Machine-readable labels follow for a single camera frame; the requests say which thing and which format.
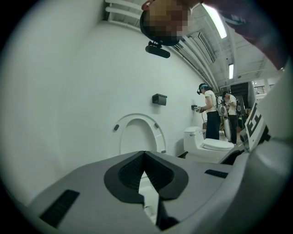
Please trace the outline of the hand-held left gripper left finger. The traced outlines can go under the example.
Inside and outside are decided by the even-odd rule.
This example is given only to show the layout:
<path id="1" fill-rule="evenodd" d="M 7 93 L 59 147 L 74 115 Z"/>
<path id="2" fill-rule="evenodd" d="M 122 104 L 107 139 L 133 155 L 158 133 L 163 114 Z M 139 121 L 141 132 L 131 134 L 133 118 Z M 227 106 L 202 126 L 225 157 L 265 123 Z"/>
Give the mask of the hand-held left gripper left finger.
<path id="1" fill-rule="evenodd" d="M 81 166 L 46 188 L 29 209 L 57 234 L 158 234 L 158 194 L 132 152 Z"/>

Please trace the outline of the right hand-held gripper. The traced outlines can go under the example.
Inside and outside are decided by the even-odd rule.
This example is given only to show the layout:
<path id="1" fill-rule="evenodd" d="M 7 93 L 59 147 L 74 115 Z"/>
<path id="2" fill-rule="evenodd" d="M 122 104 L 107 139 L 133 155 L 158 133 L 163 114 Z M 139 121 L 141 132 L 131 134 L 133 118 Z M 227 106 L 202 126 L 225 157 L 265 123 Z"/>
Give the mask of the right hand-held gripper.
<path id="1" fill-rule="evenodd" d="M 293 141 L 293 59 L 280 72 L 277 83 L 260 101 L 255 101 L 240 139 L 247 151 L 271 139 Z M 220 164 L 233 165 L 244 150 L 229 152 Z"/>

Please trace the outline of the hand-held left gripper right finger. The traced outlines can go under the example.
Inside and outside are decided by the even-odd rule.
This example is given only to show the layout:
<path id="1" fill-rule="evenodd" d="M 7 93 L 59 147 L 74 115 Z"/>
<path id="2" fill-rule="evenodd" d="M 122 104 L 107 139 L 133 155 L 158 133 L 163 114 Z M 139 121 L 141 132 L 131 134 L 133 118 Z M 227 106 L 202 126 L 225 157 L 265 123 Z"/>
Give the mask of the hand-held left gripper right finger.
<path id="1" fill-rule="evenodd" d="M 146 151 L 144 172 L 156 191 L 155 225 L 166 230 L 189 218 L 216 193 L 231 170 L 230 165 Z"/>

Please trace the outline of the white neighbouring toilet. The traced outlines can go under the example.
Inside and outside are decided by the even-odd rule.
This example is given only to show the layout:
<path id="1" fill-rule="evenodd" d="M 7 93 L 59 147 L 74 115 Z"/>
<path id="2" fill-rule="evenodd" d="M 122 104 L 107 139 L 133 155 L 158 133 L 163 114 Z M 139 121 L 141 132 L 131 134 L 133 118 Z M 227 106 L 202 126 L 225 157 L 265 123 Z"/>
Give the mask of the white neighbouring toilet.
<path id="1" fill-rule="evenodd" d="M 200 127 L 188 127 L 184 131 L 184 150 L 187 160 L 207 163 L 220 163 L 234 148 L 234 144 L 203 137 Z"/>

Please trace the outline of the black tall cabinet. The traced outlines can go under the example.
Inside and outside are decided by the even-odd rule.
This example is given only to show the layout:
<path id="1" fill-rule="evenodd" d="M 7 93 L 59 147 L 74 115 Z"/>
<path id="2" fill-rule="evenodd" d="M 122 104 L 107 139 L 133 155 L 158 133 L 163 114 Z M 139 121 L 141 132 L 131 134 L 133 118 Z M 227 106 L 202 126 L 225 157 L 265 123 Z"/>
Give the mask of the black tall cabinet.
<path id="1" fill-rule="evenodd" d="M 248 86 L 248 82 L 231 85 L 231 94 L 234 96 L 248 96 Z"/>

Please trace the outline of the white ceiling air conditioner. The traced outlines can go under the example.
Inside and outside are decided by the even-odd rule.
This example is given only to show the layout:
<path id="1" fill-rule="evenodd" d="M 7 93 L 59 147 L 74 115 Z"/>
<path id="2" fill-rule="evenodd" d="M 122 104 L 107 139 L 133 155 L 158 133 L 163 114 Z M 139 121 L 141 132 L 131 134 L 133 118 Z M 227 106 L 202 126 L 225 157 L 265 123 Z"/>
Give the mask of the white ceiling air conditioner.
<path id="1" fill-rule="evenodd" d="M 189 35 L 188 38 L 195 44 L 195 46 L 198 47 L 204 59 L 209 64 L 215 63 L 216 57 L 212 49 L 212 46 L 202 32 L 194 32 L 191 35 Z"/>

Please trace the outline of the person's red shirt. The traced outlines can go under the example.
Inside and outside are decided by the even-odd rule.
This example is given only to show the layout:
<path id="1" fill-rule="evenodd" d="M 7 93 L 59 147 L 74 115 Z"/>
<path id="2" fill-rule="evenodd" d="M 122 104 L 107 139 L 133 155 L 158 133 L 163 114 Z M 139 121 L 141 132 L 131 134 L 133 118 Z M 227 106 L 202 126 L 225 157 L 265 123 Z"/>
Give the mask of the person's red shirt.
<path id="1" fill-rule="evenodd" d="M 257 47 L 277 70 L 287 63 L 289 51 L 273 22 L 253 0 L 202 0 L 215 9 L 237 34 Z"/>

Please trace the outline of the long ceiling light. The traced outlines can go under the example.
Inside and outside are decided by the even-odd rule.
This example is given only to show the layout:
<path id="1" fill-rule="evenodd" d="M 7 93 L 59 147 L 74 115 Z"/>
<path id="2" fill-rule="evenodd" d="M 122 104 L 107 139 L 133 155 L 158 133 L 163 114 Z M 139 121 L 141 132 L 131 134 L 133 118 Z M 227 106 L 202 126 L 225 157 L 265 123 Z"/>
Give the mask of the long ceiling light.
<path id="1" fill-rule="evenodd" d="M 212 22 L 214 23 L 218 34 L 220 36 L 221 39 L 224 39 L 227 37 L 227 32 L 226 29 L 224 27 L 224 24 L 220 18 L 219 13 L 216 11 L 216 9 L 206 5 L 206 4 L 202 4 L 203 8 L 206 10 L 206 12 L 208 13 L 209 17 L 211 18 Z"/>

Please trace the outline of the white ceiling pipe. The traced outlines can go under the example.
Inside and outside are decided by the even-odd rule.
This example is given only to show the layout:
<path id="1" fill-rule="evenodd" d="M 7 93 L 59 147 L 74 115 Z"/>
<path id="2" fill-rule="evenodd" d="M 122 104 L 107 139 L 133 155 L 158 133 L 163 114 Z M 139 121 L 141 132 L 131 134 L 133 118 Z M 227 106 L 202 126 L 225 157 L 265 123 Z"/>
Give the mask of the white ceiling pipe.
<path id="1" fill-rule="evenodd" d="M 122 13 L 122 14 L 134 13 L 138 15 L 142 13 L 142 10 L 138 10 L 136 8 L 131 8 L 131 7 L 121 7 L 120 5 L 115 5 L 109 8 L 111 9 L 112 12 L 115 12 L 115 13 Z"/>
<path id="2" fill-rule="evenodd" d="M 125 23 L 125 24 L 129 24 L 129 25 L 133 25 L 133 26 L 136 26 L 136 27 L 139 26 L 139 20 L 138 19 L 128 17 L 128 16 L 119 17 L 119 15 L 116 15 L 112 20 L 122 22 L 122 23 Z"/>

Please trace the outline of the black wall paper holder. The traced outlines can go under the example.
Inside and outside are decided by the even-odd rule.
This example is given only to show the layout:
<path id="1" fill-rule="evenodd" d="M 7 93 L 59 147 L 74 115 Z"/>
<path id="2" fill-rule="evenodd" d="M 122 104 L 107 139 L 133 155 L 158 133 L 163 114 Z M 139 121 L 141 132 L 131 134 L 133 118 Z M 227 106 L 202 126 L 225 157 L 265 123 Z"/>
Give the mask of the black wall paper holder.
<path id="1" fill-rule="evenodd" d="M 166 104 L 167 104 L 167 96 L 162 95 L 162 94 L 154 94 L 152 96 L 152 104 L 166 106 Z"/>

